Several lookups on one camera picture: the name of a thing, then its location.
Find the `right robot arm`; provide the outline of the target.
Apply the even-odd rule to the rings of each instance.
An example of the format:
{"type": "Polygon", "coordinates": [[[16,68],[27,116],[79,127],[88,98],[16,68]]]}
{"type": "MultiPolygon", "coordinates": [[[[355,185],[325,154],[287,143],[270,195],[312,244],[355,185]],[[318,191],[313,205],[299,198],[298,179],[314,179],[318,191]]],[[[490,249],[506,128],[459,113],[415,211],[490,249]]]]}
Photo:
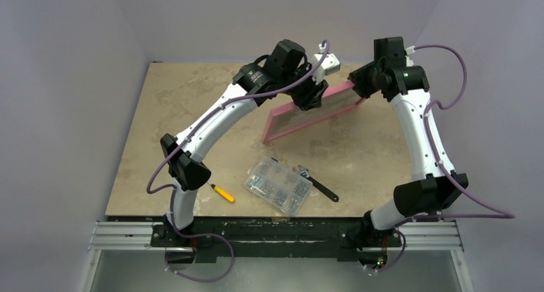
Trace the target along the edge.
{"type": "Polygon", "coordinates": [[[425,70],[414,65],[402,37],[376,39],[373,61],[351,72],[353,90],[364,99],[380,92],[400,121],[411,159],[412,180],[398,185],[393,198],[364,217],[361,239],[368,245],[383,240],[386,230],[420,214],[447,209],[468,186],[448,158],[434,121],[425,70]]]}

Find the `yellow handled screwdriver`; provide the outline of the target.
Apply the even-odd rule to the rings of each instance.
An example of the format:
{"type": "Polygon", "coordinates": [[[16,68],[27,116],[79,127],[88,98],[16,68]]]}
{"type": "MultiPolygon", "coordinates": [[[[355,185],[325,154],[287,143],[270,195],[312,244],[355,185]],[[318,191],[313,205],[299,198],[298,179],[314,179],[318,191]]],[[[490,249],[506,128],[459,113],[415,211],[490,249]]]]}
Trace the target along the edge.
{"type": "Polygon", "coordinates": [[[222,198],[224,198],[226,201],[228,201],[229,203],[234,203],[235,202],[235,198],[228,192],[226,192],[224,189],[220,188],[219,186],[217,186],[216,184],[213,184],[213,183],[210,183],[210,182],[207,182],[207,184],[218,194],[220,195],[222,198]]]}

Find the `pink picture frame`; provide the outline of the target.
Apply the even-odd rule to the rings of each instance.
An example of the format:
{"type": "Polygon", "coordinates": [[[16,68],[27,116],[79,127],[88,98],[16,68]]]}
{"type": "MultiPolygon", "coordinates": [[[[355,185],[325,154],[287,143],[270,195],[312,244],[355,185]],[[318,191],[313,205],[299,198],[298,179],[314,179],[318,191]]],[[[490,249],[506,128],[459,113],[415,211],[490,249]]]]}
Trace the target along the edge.
{"type": "Polygon", "coordinates": [[[267,144],[272,140],[357,108],[363,101],[364,99],[353,90],[353,83],[346,81],[329,87],[324,92],[319,108],[302,111],[293,102],[272,108],[261,142],[267,144]]]}

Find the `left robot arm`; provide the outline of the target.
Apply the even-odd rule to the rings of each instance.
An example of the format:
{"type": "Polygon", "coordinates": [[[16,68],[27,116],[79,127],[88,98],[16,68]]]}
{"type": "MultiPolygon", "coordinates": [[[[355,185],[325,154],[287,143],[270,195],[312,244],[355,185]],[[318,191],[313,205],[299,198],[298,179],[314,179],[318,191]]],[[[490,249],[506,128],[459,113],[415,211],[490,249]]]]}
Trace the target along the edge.
{"type": "Polygon", "coordinates": [[[265,101],[287,94],[302,111],[322,106],[328,88],[326,66],[336,66],[329,57],[330,42],[319,45],[315,57],[291,40],[279,41],[273,52],[243,65],[221,97],[187,129],[177,135],[165,134],[161,140],[168,173],[173,179],[171,205],[166,214],[170,226],[166,237],[175,246],[191,240],[189,227],[194,220],[198,190],[210,179],[203,160],[215,143],[244,116],[265,101]]]}

